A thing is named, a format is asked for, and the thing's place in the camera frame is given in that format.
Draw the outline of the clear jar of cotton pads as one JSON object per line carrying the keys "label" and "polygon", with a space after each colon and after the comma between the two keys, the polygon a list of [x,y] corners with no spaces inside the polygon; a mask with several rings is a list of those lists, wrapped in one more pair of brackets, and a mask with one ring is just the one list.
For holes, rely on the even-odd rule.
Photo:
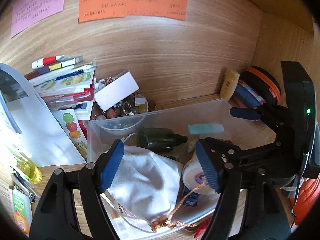
{"label": "clear jar of cotton pads", "polygon": [[211,195],[216,193],[215,190],[208,185],[206,175],[204,174],[195,152],[193,153],[192,158],[185,164],[183,168],[182,180],[185,187],[189,190],[193,190],[205,183],[203,187],[194,191],[197,194]]}

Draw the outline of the white paper sheets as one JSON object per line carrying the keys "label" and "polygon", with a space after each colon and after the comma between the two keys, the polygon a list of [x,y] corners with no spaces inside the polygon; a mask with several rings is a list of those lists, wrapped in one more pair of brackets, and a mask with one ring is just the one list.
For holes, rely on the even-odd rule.
{"label": "white paper sheets", "polygon": [[22,151],[36,166],[85,163],[30,82],[19,71],[3,63],[1,92],[22,132]]}

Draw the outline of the small white cardboard box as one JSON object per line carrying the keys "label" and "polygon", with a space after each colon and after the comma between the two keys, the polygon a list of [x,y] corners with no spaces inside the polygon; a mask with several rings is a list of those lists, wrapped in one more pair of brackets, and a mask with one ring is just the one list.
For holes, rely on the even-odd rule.
{"label": "small white cardboard box", "polygon": [[139,86],[129,71],[94,94],[94,99],[102,111],[107,111],[116,103],[139,90]]}

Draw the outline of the red velvet pouch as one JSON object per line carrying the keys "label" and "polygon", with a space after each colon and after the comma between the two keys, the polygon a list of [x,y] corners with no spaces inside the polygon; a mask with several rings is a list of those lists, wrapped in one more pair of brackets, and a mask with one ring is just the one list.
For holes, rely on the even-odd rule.
{"label": "red velvet pouch", "polygon": [[212,216],[207,217],[206,219],[203,219],[201,223],[199,224],[199,228],[197,229],[194,239],[200,239],[204,232],[207,230],[208,225],[210,223]]}

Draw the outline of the navy Max staples box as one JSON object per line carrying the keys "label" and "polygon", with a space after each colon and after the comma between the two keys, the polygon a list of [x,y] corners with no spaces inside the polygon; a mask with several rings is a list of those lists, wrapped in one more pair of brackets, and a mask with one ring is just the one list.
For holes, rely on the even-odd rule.
{"label": "navy Max staples box", "polygon": [[189,206],[189,207],[196,207],[199,200],[199,194],[192,192],[191,194],[190,190],[187,187],[184,187],[182,191],[182,198],[184,198],[183,205]]}

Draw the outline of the pink paper note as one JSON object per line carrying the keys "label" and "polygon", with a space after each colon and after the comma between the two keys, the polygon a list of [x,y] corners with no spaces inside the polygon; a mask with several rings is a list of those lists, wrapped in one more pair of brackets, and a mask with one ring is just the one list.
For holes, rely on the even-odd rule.
{"label": "pink paper note", "polygon": [[63,8],[64,0],[16,0],[12,9],[10,37],[49,16],[62,12]]}

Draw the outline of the metal keyring tool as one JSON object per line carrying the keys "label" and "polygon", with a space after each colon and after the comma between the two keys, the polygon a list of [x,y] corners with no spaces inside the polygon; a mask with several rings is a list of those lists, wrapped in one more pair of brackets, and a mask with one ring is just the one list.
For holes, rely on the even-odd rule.
{"label": "metal keyring tool", "polygon": [[32,190],[29,182],[26,181],[15,169],[12,170],[11,178],[14,183],[26,194],[33,203],[36,200],[36,193]]}

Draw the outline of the black orange round case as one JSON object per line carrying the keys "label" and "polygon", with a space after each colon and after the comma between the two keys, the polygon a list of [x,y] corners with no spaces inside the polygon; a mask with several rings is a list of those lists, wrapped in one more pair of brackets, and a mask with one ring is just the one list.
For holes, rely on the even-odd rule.
{"label": "black orange round case", "polygon": [[281,98],[281,88],[277,80],[266,70],[258,66],[245,69],[240,80],[249,85],[267,103],[277,105]]}

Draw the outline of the fruit sticker sheet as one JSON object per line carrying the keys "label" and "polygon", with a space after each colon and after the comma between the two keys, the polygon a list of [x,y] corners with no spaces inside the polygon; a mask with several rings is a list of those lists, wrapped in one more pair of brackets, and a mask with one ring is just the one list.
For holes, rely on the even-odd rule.
{"label": "fruit sticker sheet", "polygon": [[52,115],[65,131],[75,148],[87,159],[87,139],[72,109],[52,111]]}

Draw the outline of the small yellow lotion bottle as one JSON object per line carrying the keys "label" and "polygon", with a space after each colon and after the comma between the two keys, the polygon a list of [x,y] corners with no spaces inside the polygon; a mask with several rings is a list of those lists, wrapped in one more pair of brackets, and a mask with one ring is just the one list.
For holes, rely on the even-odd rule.
{"label": "small yellow lotion bottle", "polygon": [[237,87],[239,77],[240,77],[240,74],[234,70],[230,70],[228,72],[220,90],[219,97],[221,99],[224,99],[226,101],[230,100],[230,98],[232,97]]}

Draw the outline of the white drawstring cloth pouch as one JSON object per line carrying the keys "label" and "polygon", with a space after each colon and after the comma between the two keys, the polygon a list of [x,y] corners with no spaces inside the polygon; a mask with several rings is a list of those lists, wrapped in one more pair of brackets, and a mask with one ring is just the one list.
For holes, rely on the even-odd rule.
{"label": "white drawstring cloth pouch", "polygon": [[151,224],[175,208],[182,168],[178,161],[150,150],[125,146],[105,195],[124,215]]}

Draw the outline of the stack of books and cards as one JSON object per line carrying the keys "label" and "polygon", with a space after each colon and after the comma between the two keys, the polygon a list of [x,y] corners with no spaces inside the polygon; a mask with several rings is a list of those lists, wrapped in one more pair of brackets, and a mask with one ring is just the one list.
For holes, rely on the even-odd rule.
{"label": "stack of books and cards", "polygon": [[52,111],[74,110],[77,119],[89,120],[94,101],[96,62],[79,62],[61,68],[61,62],[25,75]]}

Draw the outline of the dark green glass bottle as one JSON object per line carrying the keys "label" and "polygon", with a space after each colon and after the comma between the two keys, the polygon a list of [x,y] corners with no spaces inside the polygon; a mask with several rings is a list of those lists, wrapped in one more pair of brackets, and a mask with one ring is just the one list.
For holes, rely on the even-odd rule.
{"label": "dark green glass bottle", "polygon": [[144,127],[137,133],[137,146],[155,153],[171,152],[187,141],[188,137],[176,134],[168,128]]}

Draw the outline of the yellow spray bottle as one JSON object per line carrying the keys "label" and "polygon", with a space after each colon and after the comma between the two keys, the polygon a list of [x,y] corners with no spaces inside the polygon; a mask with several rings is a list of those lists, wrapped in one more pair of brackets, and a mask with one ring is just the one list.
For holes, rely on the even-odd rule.
{"label": "yellow spray bottle", "polygon": [[12,155],[10,165],[18,172],[22,172],[32,184],[39,184],[42,181],[42,173],[34,162],[19,148],[8,148]]}

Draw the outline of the teal tube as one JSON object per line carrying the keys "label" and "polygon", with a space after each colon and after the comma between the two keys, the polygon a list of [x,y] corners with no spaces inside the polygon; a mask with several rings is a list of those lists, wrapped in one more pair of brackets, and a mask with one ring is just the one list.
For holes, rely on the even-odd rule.
{"label": "teal tube", "polygon": [[207,124],[193,124],[188,125],[189,134],[216,134],[223,133],[224,127],[222,124],[207,123]]}

